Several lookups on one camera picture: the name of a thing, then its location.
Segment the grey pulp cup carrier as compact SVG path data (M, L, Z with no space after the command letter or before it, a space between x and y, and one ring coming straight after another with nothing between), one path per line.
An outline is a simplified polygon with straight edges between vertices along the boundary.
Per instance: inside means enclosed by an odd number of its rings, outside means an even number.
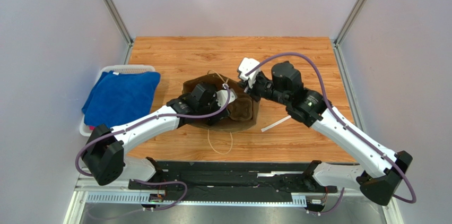
M253 117L253 101L249 98L238 98L228 105L230 118L234 121L247 121Z

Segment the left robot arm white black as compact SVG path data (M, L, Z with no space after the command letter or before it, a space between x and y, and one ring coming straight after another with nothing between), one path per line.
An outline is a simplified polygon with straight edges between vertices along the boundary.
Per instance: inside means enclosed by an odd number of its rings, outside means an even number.
M149 159L129 158L127 154L141 143L162 133L176 130L197 120L212 125L227 118L227 106L237 100L233 89L223 84L199 83L192 92L168 101L157 111L127 124L108 128L101 124L93 130L86 145L77 154L87 171L79 165L84 176L93 177L100 186L117 179L148 181L157 172Z

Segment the brown paper bag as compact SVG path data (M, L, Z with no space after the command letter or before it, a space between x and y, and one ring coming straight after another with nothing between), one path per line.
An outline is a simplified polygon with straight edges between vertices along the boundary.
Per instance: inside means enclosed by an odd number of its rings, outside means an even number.
M192 127L200 128L205 131L207 131L207 141L211 147L211 149L220 155L226 155L228 154L234 144L234 133L243 132L250 128L253 128L257 124L257 116L259 113L259 105L260 103L253 100L249 95L244 93L244 90L239 86L239 83L224 76L219 73L217 73L214 70L208 71L206 75L203 75L201 77L188 80L183 83L182 85L182 93L189 93L189 92L195 92L197 95L201 94L202 89L212 89L219 91L222 89L222 84L227 83L229 86L229 89L234 89L237 98L249 98L253 101L253 117L251 120L247 121L234 121L230 117L225 118L218 123L216 123L213 126L207 126L205 124L205 119L197 119L193 123L191 123ZM229 149L226 152L220 152L217 149L215 149L211 142L211 134L213 132L216 133L227 133L230 138L230 144Z

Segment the white paper straw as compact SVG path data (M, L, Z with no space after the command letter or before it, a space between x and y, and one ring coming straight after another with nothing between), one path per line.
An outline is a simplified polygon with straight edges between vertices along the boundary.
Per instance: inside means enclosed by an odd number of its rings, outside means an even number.
M272 129L272 128L274 128L274 127L276 127L276 126L278 126L278 125L280 125L280 124L282 124L282 123L284 123L285 121L287 121L287 120L289 120L289 119L291 119L291 116L286 116L286 117L284 117L284 118L282 118L282 119L280 119L280 120L274 122L273 124L271 124L271 125L269 125L269 126L267 126L267 127L262 128L262 129L261 129L261 132L266 132L266 131L268 131L268 130L270 130L270 129Z

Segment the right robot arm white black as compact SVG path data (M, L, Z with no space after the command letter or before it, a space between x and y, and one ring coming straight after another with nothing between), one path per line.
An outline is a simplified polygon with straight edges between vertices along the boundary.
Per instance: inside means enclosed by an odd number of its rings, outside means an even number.
M254 100L262 98L285 106L292 119L326 136L358 165L332 165L312 161L304 175L316 184L360 191L372 202L386 206L402 181L413 158L406 151L394 152L377 143L340 114L329 109L323 95L304 87L301 73L286 61L275 64L271 78L257 68L259 61L244 58L237 71L240 87Z

